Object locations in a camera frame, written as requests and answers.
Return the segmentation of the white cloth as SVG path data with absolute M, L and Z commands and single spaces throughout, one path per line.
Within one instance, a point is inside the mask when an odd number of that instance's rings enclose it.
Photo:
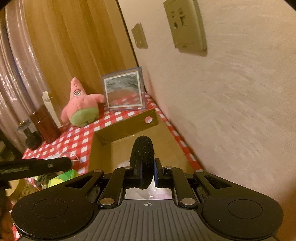
M 154 182 L 154 170 L 150 169 L 152 180 L 146 189 L 128 188 L 125 191 L 125 199 L 130 200 L 168 200 L 172 199 L 172 193 L 169 188 L 156 188 Z

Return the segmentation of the snack jar with gold lid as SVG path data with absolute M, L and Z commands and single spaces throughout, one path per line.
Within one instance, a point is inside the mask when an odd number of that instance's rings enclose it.
M 6 192 L 11 201 L 14 202 L 17 202 L 29 194 L 37 192 L 37 189 L 25 179 L 9 181 L 9 184 L 11 188 L 7 189 Z

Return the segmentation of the brown cardboard tray box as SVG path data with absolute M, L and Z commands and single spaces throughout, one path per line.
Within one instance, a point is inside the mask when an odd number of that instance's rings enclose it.
M 116 168 L 135 167 L 158 158 L 162 166 L 173 166 L 192 173 L 186 154 L 164 120 L 154 109 L 113 123 L 93 134 L 88 170 L 112 173 Z

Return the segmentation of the clear plastic bag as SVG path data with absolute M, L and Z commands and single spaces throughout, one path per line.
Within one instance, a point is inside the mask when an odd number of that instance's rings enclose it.
M 45 158 L 45 160 L 51 159 L 60 159 L 64 161 L 64 164 L 58 164 L 56 161 L 54 163 L 50 162 L 48 164 L 48 171 L 45 174 L 30 178 L 29 182 L 39 190 L 48 188 L 48 182 L 51 179 L 74 169 L 74 165 L 80 163 L 80 159 L 75 154 L 69 152 L 62 152 L 61 154 L 55 154 Z

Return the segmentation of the glass jar with black base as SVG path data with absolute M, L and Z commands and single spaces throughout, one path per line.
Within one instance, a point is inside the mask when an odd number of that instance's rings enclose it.
M 36 150 L 43 142 L 42 136 L 29 119 L 22 121 L 17 128 L 26 148 Z

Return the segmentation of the green tissue box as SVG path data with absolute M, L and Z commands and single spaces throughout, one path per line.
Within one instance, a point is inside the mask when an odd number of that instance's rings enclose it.
M 62 174 L 58 175 L 57 177 L 51 179 L 48 182 L 48 187 L 52 187 L 52 186 L 61 184 L 63 182 L 66 182 L 66 181 L 76 178 L 78 176 L 79 176 L 79 174 L 77 173 L 77 171 L 75 169 L 71 169 L 71 170 L 69 170 L 65 173 L 62 173 Z

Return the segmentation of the brown cylindrical canister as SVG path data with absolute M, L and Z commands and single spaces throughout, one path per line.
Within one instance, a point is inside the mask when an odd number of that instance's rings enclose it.
M 50 144 L 60 137 L 61 132 L 45 105 L 34 110 L 30 119 L 46 143 Z

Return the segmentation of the red white checkered tablecloth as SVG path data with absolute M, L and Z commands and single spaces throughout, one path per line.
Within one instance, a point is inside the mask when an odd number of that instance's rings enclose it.
M 178 150 L 183 152 L 181 157 L 177 158 L 175 164 L 172 158 L 169 159 L 169 164 L 173 166 L 184 164 L 190 169 L 200 168 L 199 162 L 186 142 L 179 135 L 175 127 L 168 121 L 154 100 L 147 93 L 145 94 L 145 99 L 147 101 L 147 108 L 155 109 L 156 113 L 166 125 L 166 129 L 170 131 L 169 136 L 174 138 L 175 146 L 173 147 L 173 156 L 177 156 Z M 68 126 L 62 131 L 62 135 L 57 138 L 57 140 L 51 144 L 43 143 L 34 151 L 26 149 L 22 158 L 45 159 L 54 155 L 67 156 L 74 161 L 73 168 L 79 174 L 85 174 L 89 166 L 91 142 L 94 132 L 107 126 L 114 126 L 116 122 L 136 116 L 141 112 L 140 110 L 108 111 L 105 106 L 101 106 L 99 108 L 99 119 L 95 122 L 82 128 Z

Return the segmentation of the pink Patrick star plush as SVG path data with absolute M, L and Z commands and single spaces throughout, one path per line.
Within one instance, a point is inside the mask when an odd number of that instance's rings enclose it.
M 70 100 L 63 108 L 61 120 L 73 126 L 83 127 L 99 117 L 99 103 L 104 103 L 102 94 L 86 94 L 81 82 L 74 77 L 71 80 Z

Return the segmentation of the white wooden holder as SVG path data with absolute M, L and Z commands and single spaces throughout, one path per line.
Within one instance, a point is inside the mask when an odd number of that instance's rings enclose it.
M 47 108 L 49 114 L 53 118 L 55 124 L 57 125 L 57 127 L 60 127 L 61 123 L 60 123 L 60 120 L 57 116 L 57 113 L 56 113 L 54 105 L 53 105 L 53 96 L 48 91 L 45 91 L 42 94 L 42 99 L 43 99 L 45 107 Z

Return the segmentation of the grey sheer curtain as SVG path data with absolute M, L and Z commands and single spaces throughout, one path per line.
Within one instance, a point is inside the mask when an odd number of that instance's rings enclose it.
M 1 9 L 1 131 L 22 153 L 25 144 L 17 128 L 43 106 L 48 85 L 29 36 L 23 1 Z

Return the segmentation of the clear framed picture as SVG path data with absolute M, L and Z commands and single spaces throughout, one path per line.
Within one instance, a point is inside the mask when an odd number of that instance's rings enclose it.
M 136 67 L 102 76 L 102 86 L 109 110 L 147 108 L 142 68 Z

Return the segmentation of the brown curtain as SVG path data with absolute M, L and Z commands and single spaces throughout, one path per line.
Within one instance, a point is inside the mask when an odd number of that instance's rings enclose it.
M 77 77 L 88 94 L 101 77 L 137 66 L 118 1 L 23 1 L 29 36 L 57 105 Z

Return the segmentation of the double wall switch plate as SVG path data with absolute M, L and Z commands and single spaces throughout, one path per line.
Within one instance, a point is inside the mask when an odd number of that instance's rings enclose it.
M 132 28 L 132 35 L 136 44 L 136 47 L 139 49 L 147 49 L 147 40 L 145 38 L 144 30 L 142 28 L 141 23 L 137 23 L 133 28 Z

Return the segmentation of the wall socket plate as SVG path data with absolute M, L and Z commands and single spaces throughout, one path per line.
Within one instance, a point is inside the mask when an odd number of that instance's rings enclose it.
M 164 2 L 175 48 L 197 53 L 207 50 L 204 25 L 197 1 L 170 0 Z

